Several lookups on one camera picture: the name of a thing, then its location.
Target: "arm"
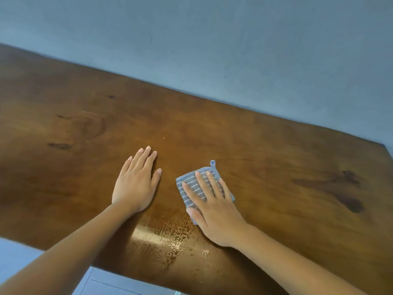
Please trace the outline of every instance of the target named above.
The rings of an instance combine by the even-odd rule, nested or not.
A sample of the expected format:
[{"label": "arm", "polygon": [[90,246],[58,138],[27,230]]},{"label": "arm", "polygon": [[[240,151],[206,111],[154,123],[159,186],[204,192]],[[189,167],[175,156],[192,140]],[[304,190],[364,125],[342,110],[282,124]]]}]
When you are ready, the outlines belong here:
[{"label": "arm", "polygon": [[187,208],[203,233],[214,243],[233,247],[256,263],[291,295],[365,294],[361,290],[327,271],[311,260],[299,255],[247,224],[232,203],[226,184],[220,179],[224,195],[213,176],[206,172],[212,193],[196,172],[195,176],[207,201],[202,201],[183,182],[183,188],[201,213]]},{"label": "arm", "polygon": [[100,250],[134,213],[147,208],[161,177],[151,177],[157,152],[140,149],[124,164],[112,204],[0,286],[1,294],[71,294]]}]

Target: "person's right arm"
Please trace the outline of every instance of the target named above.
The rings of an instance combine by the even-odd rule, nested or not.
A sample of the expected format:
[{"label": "person's right arm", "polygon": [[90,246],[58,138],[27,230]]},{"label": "person's right arm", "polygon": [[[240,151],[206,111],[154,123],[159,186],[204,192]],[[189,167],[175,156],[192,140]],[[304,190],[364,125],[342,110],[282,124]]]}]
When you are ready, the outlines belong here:
[{"label": "person's right arm", "polygon": [[214,193],[210,191],[199,172],[195,172],[206,196],[206,202],[195,195],[186,183],[183,183],[183,188],[201,211],[200,213],[196,209],[187,208],[187,213],[211,241],[239,250],[291,295],[365,294],[247,224],[233,204],[224,181],[220,179],[223,195],[213,176],[209,172],[206,174]]}]

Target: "cloth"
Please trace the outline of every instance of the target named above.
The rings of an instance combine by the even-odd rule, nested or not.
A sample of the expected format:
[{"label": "cloth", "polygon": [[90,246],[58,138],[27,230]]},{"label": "cloth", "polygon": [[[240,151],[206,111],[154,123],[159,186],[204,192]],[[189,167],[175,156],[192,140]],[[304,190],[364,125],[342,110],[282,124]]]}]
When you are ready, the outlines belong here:
[{"label": "cloth", "polygon": [[[211,184],[209,182],[209,179],[206,176],[206,171],[210,171],[211,174],[213,175],[215,181],[219,185],[219,188],[220,188],[222,194],[224,194],[222,187],[219,183],[220,174],[218,173],[218,171],[216,169],[216,162],[214,160],[210,161],[210,167],[203,167],[203,168],[200,168],[198,171],[201,174],[204,181],[206,182],[206,184],[208,185],[208,187],[210,188],[210,190],[213,191]],[[191,199],[185,193],[185,191],[182,187],[183,181],[185,181],[189,185],[189,187],[192,189],[192,191],[194,191],[195,194],[197,194],[203,201],[206,202],[206,196],[203,193],[202,189],[200,188],[197,179],[195,178],[195,171],[189,172],[187,174],[184,174],[183,176],[176,178],[176,186],[177,186],[177,189],[179,190],[180,195],[184,201],[185,207],[186,208],[191,207],[191,208],[198,209],[196,207],[196,205],[191,201]],[[231,194],[231,198],[232,198],[232,201],[235,200],[235,197],[233,196],[233,194]]]}]

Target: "table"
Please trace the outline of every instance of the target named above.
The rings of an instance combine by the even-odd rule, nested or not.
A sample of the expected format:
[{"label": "table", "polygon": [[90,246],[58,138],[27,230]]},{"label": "table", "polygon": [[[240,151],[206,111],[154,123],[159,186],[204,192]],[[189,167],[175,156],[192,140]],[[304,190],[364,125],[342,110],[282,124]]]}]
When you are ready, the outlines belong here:
[{"label": "table", "polygon": [[383,145],[4,45],[0,89],[1,237],[50,248],[111,203],[124,161],[150,145],[155,198],[94,266],[189,294],[285,293],[186,214],[175,178],[214,159],[249,223],[365,292],[393,292]]}]

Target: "person's left arm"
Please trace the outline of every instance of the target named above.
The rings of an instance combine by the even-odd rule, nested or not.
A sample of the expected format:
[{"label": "person's left arm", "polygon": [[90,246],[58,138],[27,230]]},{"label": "person's left arm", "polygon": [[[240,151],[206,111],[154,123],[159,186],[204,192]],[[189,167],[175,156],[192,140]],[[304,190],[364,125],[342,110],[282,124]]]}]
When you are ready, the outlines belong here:
[{"label": "person's left arm", "polygon": [[108,208],[5,281],[0,294],[71,294],[116,230],[153,199],[161,169],[151,176],[157,152],[149,154],[140,149],[125,162]]}]

